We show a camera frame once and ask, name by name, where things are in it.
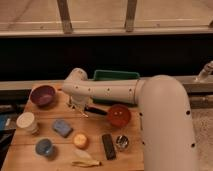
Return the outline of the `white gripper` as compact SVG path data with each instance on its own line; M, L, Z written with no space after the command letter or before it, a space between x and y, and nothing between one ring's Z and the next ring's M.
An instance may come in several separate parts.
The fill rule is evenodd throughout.
M80 113L86 118L88 118L89 116L83 110L87 106L88 101L89 98L86 96L72 95L69 97L69 105L75 109L80 110Z

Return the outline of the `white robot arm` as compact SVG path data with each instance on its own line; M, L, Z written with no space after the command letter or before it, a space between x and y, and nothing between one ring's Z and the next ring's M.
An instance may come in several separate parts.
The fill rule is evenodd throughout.
M141 114L144 171L199 171L191 107L186 89L175 78L92 81L75 68L62 84L71 103L90 98L135 104Z

